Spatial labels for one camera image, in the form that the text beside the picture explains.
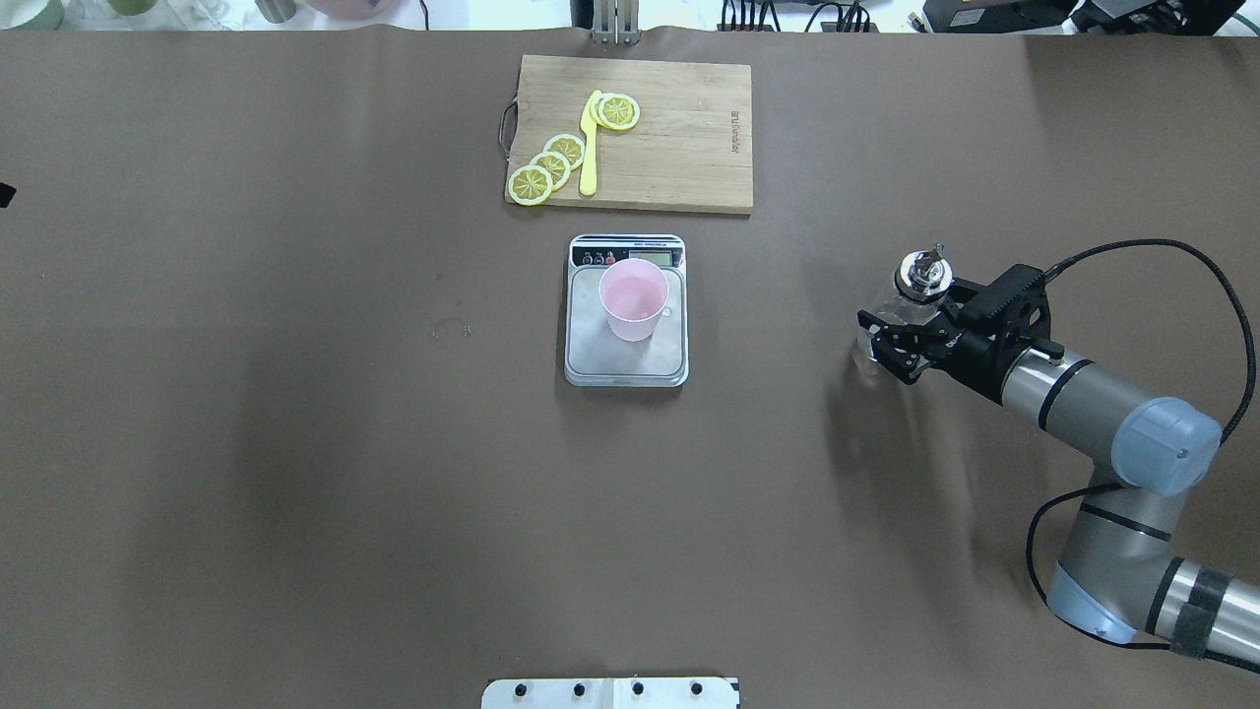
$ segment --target black cable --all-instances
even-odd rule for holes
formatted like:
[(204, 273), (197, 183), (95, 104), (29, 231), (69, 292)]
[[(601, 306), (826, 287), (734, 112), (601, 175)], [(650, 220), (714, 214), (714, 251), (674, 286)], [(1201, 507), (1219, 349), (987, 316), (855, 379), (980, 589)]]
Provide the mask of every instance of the black cable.
[(1234, 411), (1234, 416), (1230, 417), (1228, 423), (1226, 423), (1225, 428), (1221, 429), (1221, 445), (1223, 446), (1225, 442), (1230, 440), (1230, 436), (1234, 434), (1234, 429), (1236, 429), (1239, 423), (1242, 422), (1242, 417), (1247, 413), (1247, 407), (1251, 406), (1251, 397), (1256, 390), (1256, 343), (1251, 336), (1251, 322), (1247, 320), (1247, 314), (1242, 309), (1242, 301), (1239, 300), (1239, 293), (1234, 290), (1234, 286), (1230, 285), (1230, 278), (1225, 277), (1225, 271), (1222, 271), (1215, 261), (1208, 258), (1207, 254), (1198, 248), (1194, 248), (1182, 241), (1172, 238), (1130, 238), (1128, 241), (1114, 241), (1111, 243), (1095, 246), (1094, 248), (1086, 248), (1075, 256), (1063, 258), (1050, 268), (1046, 268), (1045, 273), (1042, 273), (1042, 282), (1048, 283), (1058, 277), (1060, 273), (1077, 262), (1089, 258), (1090, 256), (1096, 256), (1116, 248), (1128, 248), (1130, 246), (1172, 246), (1173, 248), (1181, 248), (1182, 251), (1198, 258), (1205, 266), (1207, 266), (1207, 269), (1212, 271), (1212, 275), (1216, 276), (1217, 282), (1220, 282), (1221, 287), (1225, 288), (1226, 297), (1230, 298), (1230, 305), (1234, 306), (1234, 314), (1237, 315), (1239, 326), (1242, 329), (1242, 346), (1246, 350), (1247, 358), (1247, 382), (1242, 388), (1242, 400), (1239, 402), (1239, 407)]
[(840, 6), (840, 4), (839, 4), (839, 3), (823, 3), (822, 5), (819, 5), (818, 8), (815, 8), (815, 9), (814, 9), (814, 14), (809, 16), (809, 21), (808, 21), (808, 23), (805, 23), (805, 31), (809, 31), (809, 28), (814, 26), (814, 19), (815, 19), (815, 18), (818, 16), (818, 14), (819, 14), (819, 13), (822, 13), (822, 11), (823, 11), (823, 10), (824, 10), (825, 8), (835, 8), (835, 21), (837, 21), (837, 24), (839, 24), (839, 21), (840, 21), (840, 18), (843, 18), (843, 16), (844, 16), (844, 8), (843, 8), (843, 6)]
[(1249, 672), (1255, 672), (1260, 675), (1260, 665), (1244, 660), (1242, 657), (1235, 657), (1232, 655), (1225, 655), (1222, 652), (1215, 652), (1212, 650), (1203, 651), (1205, 660), (1215, 660), (1217, 662), (1223, 662), (1231, 667), (1237, 667), (1240, 670), (1246, 670)]
[(767, 10), (775, 18), (775, 31), (782, 31), (784, 29), (779, 26), (779, 10), (775, 10), (775, 0), (765, 0), (765, 3), (761, 4), (761, 19), (757, 20), (757, 31), (761, 31), (766, 28)]
[(853, 31), (853, 18), (857, 15), (859, 8), (862, 8), (861, 3), (853, 0), (853, 4), (849, 5), (849, 11), (844, 13), (844, 18), (840, 19), (835, 31)]
[[(1032, 516), (1032, 521), (1028, 523), (1028, 538), (1024, 540), (1024, 567), (1028, 569), (1028, 581), (1032, 582), (1032, 587), (1037, 589), (1037, 596), (1041, 598), (1041, 602), (1045, 603), (1047, 608), (1050, 607), (1050, 604), (1046, 603), (1046, 589), (1042, 588), (1041, 581), (1037, 579), (1037, 568), (1032, 563), (1033, 540), (1037, 539), (1037, 525), (1041, 524), (1041, 519), (1046, 516), (1046, 513), (1050, 513), (1051, 510), (1062, 505), (1063, 502), (1067, 502), (1068, 500), (1076, 500), (1077, 497), (1085, 497), (1086, 495), (1094, 495), (1095, 492), (1110, 492), (1113, 490), (1120, 490), (1124, 486), (1119, 484), (1109, 482), (1105, 485), (1095, 485), (1091, 487), (1082, 487), (1080, 490), (1074, 490), (1072, 492), (1068, 492), (1066, 495), (1060, 495), (1058, 497), (1042, 505), (1041, 508), (1037, 509), (1037, 514)], [(1124, 644), (1111, 642), (1110, 640), (1104, 640), (1094, 633), (1085, 632), (1081, 628), (1068, 623), (1067, 621), (1063, 621), (1063, 623), (1067, 625), (1067, 627), (1072, 628), (1074, 631), (1086, 637), (1091, 637), (1104, 645), (1110, 645), (1111, 647), (1123, 647), (1125, 650), (1168, 650), (1167, 642), (1124, 642)]]
[(1247, 29), (1260, 35), (1260, 25), (1255, 24), (1249, 18), (1244, 16), (1241, 13), (1234, 13), (1234, 19), (1239, 20), (1240, 23), (1246, 25)]

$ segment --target pink plastic cup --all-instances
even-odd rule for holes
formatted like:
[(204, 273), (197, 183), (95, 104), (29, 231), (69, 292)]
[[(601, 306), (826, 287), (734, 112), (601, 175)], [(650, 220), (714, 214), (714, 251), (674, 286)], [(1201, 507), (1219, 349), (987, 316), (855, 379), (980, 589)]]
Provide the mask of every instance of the pink plastic cup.
[(667, 298), (669, 281), (651, 261), (617, 261), (600, 278), (600, 302), (609, 314), (609, 326), (626, 341), (646, 339), (655, 331)]

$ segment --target yellow plastic knife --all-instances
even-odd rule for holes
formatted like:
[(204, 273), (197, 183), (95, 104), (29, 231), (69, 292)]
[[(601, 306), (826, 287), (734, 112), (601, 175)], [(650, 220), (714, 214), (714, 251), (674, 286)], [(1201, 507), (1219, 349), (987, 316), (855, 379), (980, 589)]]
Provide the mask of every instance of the yellow plastic knife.
[(600, 130), (598, 123), (595, 122), (595, 117), (591, 115), (591, 106), (600, 99), (601, 94), (602, 92), (598, 88), (591, 92), (591, 97), (586, 99), (586, 106), (582, 106), (582, 120), (578, 122), (578, 126), (582, 128), (582, 137), (586, 139), (586, 155), (582, 157), (582, 178), (577, 183), (577, 190), (587, 196), (595, 194), (596, 188), (595, 135)]

